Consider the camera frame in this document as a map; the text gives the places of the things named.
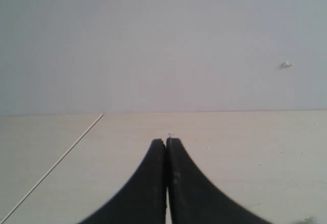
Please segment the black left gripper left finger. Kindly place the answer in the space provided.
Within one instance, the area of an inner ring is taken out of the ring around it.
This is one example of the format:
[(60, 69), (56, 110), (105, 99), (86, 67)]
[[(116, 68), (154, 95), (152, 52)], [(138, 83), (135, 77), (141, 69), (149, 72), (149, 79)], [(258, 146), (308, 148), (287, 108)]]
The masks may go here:
[(154, 139), (127, 183), (82, 223), (165, 223), (166, 147)]

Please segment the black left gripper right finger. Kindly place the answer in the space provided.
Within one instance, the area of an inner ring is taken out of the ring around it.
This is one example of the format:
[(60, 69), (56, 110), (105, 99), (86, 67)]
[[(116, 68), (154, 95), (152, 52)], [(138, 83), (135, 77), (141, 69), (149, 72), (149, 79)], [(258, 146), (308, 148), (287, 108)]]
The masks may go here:
[(172, 223), (269, 223), (218, 189), (179, 138), (166, 140), (166, 174)]

